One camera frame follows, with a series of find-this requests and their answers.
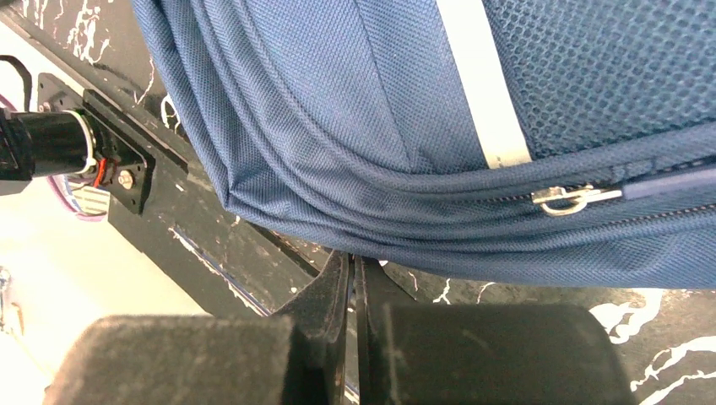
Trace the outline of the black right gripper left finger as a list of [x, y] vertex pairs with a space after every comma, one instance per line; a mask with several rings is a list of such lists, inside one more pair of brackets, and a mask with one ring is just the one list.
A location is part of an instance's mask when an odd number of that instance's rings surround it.
[[350, 256], [274, 314], [108, 316], [89, 325], [46, 404], [340, 404]]

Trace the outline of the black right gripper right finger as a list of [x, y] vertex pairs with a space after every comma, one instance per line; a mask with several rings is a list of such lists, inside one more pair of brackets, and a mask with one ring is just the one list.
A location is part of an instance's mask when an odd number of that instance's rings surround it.
[[633, 404], [603, 327], [575, 305], [415, 301], [355, 259], [363, 404]]

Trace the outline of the navy blue student backpack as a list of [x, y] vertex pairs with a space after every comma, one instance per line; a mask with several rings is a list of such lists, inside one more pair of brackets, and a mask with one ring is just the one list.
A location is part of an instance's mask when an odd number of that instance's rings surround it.
[[222, 206], [445, 278], [715, 286], [712, 1], [136, 1]]

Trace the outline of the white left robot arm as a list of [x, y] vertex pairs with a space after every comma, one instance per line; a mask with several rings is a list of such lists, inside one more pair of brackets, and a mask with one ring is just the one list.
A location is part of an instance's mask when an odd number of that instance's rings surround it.
[[83, 174], [97, 166], [96, 140], [77, 111], [1, 112], [1, 179]]

